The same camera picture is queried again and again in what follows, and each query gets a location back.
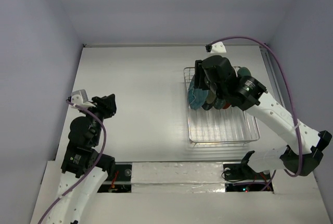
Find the teal scalloped plate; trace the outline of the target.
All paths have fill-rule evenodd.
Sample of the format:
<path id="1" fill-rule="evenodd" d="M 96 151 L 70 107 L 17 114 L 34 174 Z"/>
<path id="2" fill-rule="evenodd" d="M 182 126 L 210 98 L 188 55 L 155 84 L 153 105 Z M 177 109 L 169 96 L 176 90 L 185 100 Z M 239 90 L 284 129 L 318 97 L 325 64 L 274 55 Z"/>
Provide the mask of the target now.
<path id="1" fill-rule="evenodd" d="M 195 88 L 195 78 L 192 77 L 188 88 L 188 104 L 190 109 L 198 110 L 202 108 L 206 111 L 210 110 L 212 106 L 207 103 L 207 98 L 209 96 L 209 90 L 202 90 Z"/>

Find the brown striped rim plate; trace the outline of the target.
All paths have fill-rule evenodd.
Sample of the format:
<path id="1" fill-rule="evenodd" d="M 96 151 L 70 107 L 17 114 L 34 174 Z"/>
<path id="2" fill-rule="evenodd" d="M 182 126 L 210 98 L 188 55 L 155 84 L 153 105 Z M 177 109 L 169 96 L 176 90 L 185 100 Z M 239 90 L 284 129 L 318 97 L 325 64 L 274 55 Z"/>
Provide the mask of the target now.
<path id="1" fill-rule="evenodd" d="M 209 91 L 206 100 L 202 105 L 202 109 L 209 111 L 214 106 L 215 101 L 216 95 L 212 91 Z"/>

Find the mint green flower plate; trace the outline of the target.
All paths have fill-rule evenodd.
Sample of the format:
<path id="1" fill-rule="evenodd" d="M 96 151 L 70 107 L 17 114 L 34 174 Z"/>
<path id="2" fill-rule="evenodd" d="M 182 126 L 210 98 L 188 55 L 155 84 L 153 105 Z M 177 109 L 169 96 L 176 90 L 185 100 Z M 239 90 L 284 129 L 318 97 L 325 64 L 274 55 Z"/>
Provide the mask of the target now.
<path id="1" fill-rule="evenodd" d="M 251 77 L 251 72 L 246 67 L 240 67 L 236 70 L 237 78 L 243 78 L 243 77 Z"/>

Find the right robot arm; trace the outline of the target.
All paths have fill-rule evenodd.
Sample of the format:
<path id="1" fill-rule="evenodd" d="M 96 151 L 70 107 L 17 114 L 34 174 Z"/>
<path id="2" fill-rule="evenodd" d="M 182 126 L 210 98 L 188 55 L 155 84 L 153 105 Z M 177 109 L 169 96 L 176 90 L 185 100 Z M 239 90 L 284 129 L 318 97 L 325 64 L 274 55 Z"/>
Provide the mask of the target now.
<path id="1" fill-rule="evenodd" d="M 332 134 L 305 125 L 250 72 L 235 70 L 226 57 L 213 55 L 196 60 L 194 87 L 209 90 L 231 107 L 256 117 L 285 141 L 280 148 L 249 151 L 239 166 L 243 177 L 252 178 L 266 170 L 284 170 L 289 176 L 305 177 L 321 163 Z"/>

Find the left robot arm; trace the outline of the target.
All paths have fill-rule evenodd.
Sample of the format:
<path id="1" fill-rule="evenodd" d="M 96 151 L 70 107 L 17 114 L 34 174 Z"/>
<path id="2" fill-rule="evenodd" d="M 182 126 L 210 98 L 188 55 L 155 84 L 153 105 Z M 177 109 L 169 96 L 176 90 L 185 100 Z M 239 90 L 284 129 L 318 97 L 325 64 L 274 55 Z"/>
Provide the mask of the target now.
<path id="1" fill-rule="evenodd" d="M 66 102 L 82 115 L 70 123 L 56 199 L 39 223 L 82 223 L 102 183 L 115 174 L 115 158 L 104 154 L 104 120 L 116 114 L 115 95 L 89 99 L 85 90 L 78 90 Z"/>

